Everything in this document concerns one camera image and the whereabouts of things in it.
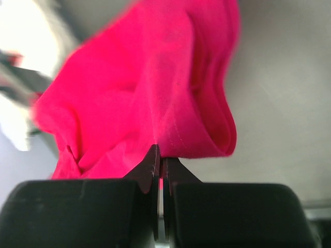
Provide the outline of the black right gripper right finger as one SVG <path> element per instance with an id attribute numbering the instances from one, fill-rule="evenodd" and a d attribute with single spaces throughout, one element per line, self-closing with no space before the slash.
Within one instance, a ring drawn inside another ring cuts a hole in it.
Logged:
<path id="1" fill-rule="evenodd" d="M 297 195 L 277 183 L 207 183 L 162 161 L 170 247 L 317 247 Z"/>

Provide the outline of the pink t shirt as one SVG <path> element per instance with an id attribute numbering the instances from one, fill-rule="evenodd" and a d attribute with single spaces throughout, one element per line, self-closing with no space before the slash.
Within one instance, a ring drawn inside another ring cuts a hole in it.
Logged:
<path id="1" fill-rule="evenodd" d="M 237 1 L 138 1 L 67 59 L 34 107 L 56 140 L 53 179 L 120 178 L 162 157 L 230 156 L 236 126 L 224 79 Z"/>

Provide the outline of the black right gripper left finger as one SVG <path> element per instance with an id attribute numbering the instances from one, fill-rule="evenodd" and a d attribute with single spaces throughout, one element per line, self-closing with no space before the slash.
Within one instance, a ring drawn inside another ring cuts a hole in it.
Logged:
<path id="1" fill-rule="evenodd" d="M 1 247 L 154 247 L 160 151 L 120 179 L 19 183 L 1 209 Z"/>

